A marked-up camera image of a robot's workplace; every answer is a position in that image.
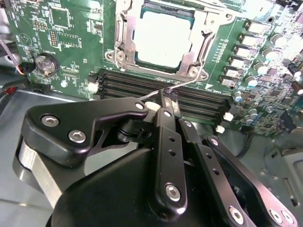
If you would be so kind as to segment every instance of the capacitor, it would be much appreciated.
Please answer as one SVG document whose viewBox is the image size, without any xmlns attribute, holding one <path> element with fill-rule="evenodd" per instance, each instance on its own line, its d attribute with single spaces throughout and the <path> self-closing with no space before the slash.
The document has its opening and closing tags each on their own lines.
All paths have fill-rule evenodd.
<svg viewBox="0 0 303 227">
<path fill-rule="evenodd" d="M 234 97 L 234 99 L 235 99 L 236 102 L 241 102 L 241 101 L 243 100 L 240 91 L 236 91 L 236 92 L 233 94 L 233 97 Z"/>
<path fill-rule="evenodd" d="M 277 33 L 273 35 L 270 38 L 270 41 L 276 46 L 276 47 L 283 47 L 287 44 L 287 39 L 280 33 Z"/>
<path fill-rule="evenodd" d="M 253 76 L 247 77 L 246 83 L 248 84 L 249 87 L 255 87 L 256 85 L 258 85 L 258 81 Z"/>
<path fill-rule="evenodd" d="M 257 64 L 254 65 L 254 69 L 257 71 L 258 74 L 260 75 L 264 75 L 267 73 L 268 71 L 268 67 L 262 63 L 262 62 L 258 62 Z"/>
<path fill-rule="evenodd" d="M 278 54 L 277 52 L 274 51 L 273 48 L 266 48 L 263 52 L 262 52 L 262 55 L 265 57 L 265 59 L 267 61 L 272 61 L 272 60 L 275 60 L 277 57 L 278 57 Z"/>
<path fill-rule="evenodd" d="M 298 69 L 298 67 L 296 67 L 295 64 L 290 63 L 287 67 L 287 69 L 289 70 L 289 72 L 296 78 L 296 77 L 300 77 L 302 75 L 302 72 Z"/>
<path fill-rule="evenodd" d="M 267 113 L 270 114 L 270 113 L 272 113 L 274 111 L 274 108 L 272 106 L 268 106 L 268 107 L 266 107 L 265 110 L 266 110 Z"/>
<path fill-rule="evenodd" d="M 297 95 L 303 95 L 303 86 L 298 81 L 293 82 L 291 87 Z"/>
<path fill-rule="evenodd" d="M 251 119 L 249 115 L 246 115 L 244 117 L 244 120 L 247 125 L 251 125 L 254 122 L 253 119 Z"/>
<path fill-rule="evenodd" d="M 258 112 L 256 109 L 251 109 L 248 111 L 248 114 L 250 115 L 250 118 L 255 120 L 256 117 L 258 116 Z"/>
</svg>

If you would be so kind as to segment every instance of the integrated circuit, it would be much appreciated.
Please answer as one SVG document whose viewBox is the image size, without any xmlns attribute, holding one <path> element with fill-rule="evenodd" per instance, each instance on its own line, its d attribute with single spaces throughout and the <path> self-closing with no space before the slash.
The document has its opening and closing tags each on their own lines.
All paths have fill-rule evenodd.
<svg viewBox="0 0 303 227">
<path fill-rule="evenodd" d="M 50 8 L 52 25 L 56 27 L 69 28 L 70 18 L 68 9 L 62 9 L 58 7 Z"/>
</svg>

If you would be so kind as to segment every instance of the cable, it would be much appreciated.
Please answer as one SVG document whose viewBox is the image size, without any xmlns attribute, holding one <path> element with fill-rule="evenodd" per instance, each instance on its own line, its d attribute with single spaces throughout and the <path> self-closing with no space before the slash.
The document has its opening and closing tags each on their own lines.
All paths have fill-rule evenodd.
<svg viewBox="0 0 303 227">
<path fill-rule="evenodd" d="M 237 158 L 242 158 L 247 153 L 247 151 L 249 150 L 249 148 L 251 146 L 251 142 L 252 142 L 252 139 L 254 138 L 254 136 L 255 136 L 254 131 L 249 131 L 247 133 L 247 139 L 245 141 L 244 147 L 243 147 L 242 151 L 236 155 Z"/>
<path fill-rule="evenodd" d="M 11 51 L 9 50 L 8 46 L 4 43 L 4 41 L 0 38 L 0 44 L 3 47 L 3 49 L 5 50 L 5 52 L 8 54 L 8 56 L 11 58 L 12 62 L 14 63 L 17 71 L 21 74 L 24 75 L 24 73 L 21 71 L 21 69 L 18 66 L 18 63 L 14 57 L 14 55 L 11 53 Z"/>
</svg>

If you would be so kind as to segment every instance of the black bracket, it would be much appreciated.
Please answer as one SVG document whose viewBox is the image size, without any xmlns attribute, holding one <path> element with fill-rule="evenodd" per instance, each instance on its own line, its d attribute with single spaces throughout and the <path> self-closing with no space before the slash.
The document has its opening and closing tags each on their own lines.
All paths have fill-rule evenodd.
<svg viewBox="0 0 303 227">
<path fill-rule="evenodd" d="M 131 97 L 36 106 L 26 113 L 21 133 L 30 148 L 72 167 L 86 159 L 95 131 L 123 119 L 143 119 L 147 113 L 145 105 Z"/>
</svg>

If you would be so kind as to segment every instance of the chip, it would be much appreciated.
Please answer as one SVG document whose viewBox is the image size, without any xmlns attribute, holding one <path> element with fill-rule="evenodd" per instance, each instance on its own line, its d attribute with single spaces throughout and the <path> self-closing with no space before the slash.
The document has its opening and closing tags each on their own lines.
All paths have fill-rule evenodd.
<svg viewBox="0 0 303 227">
<path fill-rule="evenodd" d="M 269 69 L 269 71 L 268 71 L 267 74 L 270 75 L 270 76 L 274 76 L 274 75 L 276 74 L 277 71 L 278 71 L 278 70 L 271 68 L 271 69 Z"/>
<path fill-rule="evenodd" d="M 189 20 L 145 12 L 134 32 L 138 60 L 177 68 L 192 44 L 188 39 L 190 27 Z"/>
<path fill-rule="evenodd" d="M 281 93 L 281 91 L 273 90 L 273 91 L 270 93 L 270 96 L 278 96 L 280 93 Z"/>
<path fill-rule="evenodd" d="M 58 27 L 69 28 L 70 18 L 68 9 L 52 7 L 51 10 L 52 24 Z"/>
</svg>

